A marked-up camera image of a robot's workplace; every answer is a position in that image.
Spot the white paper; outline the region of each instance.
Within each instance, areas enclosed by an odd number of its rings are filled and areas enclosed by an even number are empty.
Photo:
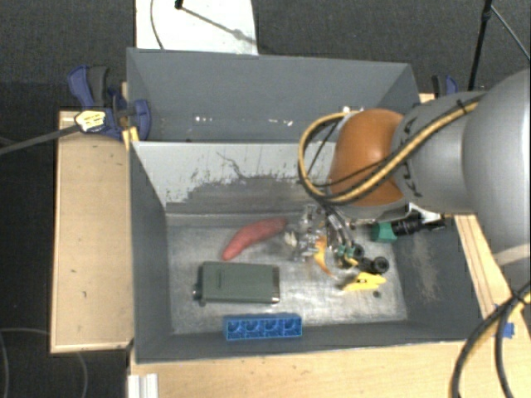
[[[251,0],[153,0],[153,22],[166,50],[257,55]],[[150,21],[151,0],[136,0],[136,46],[160,48]]]

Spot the bin floor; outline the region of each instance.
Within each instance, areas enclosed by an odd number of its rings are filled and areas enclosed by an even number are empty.
[[[221,260],[221,253],[237,228],[171,226],[168,223],[168,269],[172,324],[175,334],[220,332],[222,317],[250,313],[298,313],[304,326],[398,321],[407,318],[395,255],[388,244],[368,240],[357,231],[357,241],[369,258],[385,256],[391,265],[387,282],[378,289],[343,292],[337,280],[326,275],[309,259],[295,262],[283,235],[251,246],[233,262],[271,264],[280,267],[280,302],[275,305],[248,303],[207,303],[201,307],[192,299],[197,270],[205,261]]]

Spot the blue lego brick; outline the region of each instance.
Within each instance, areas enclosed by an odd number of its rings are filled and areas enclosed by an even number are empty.
[[[232,315],[223,318],[227,341],[302,336],[302,319],[294,313]]]

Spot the gray bin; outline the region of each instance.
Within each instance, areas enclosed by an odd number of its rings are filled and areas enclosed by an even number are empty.
[[[287,79],[292,95],[279,99],[279,83]],[[129,50],[128,82],[130,99],[149,101],[154,126],[152,141],[133,143],[130,152],[138,362],[450,341],[465,338],[479,322],[474,287],[451,224],[393,245],[371,243],[367,231],[357,232],[368,256],[385,255],[391,262],[379,297],[372,291],[339,291],[313,261],[290,260],[289,247],[276,237],[235,262],[279,265],[280,303],[200,307],[192,300],[197,268],[219,260],[239,227],[278,215],[293,224],[310,202],[297,183],[302,130],[346,104],[407,112],[417,103],[409,66]],[[199,90],[200,84],[207,85]],[[196,108],[205,118],[215,118],[215,111],[223,122],[216,128],[197,126]],[[244,115],[248,122],[241,121]],[[316,147],[310,147],[308,158]],[[325,178],[333,149],[332,143],[324,147],[316,176]],[[222,335],[223,315],[285,312],[302,316],[301,338],[227,342]]]

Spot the green object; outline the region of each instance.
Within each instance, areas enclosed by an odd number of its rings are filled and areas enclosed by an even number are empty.
[[[380,222],[373,225],[371,231],[371,240],[378,243],[392,243],[397,239],[394,231],[392,231],[390,222]]]
[[[345,250],[347,249],[347,246],[345,245],[339,245],[337,250],[337,255],[339,258],[341,258],[343,255],[345,255]]]
[[[205,262],[199,269],[193,294],[201,304],[278,303],[279,268],[274,265]]]

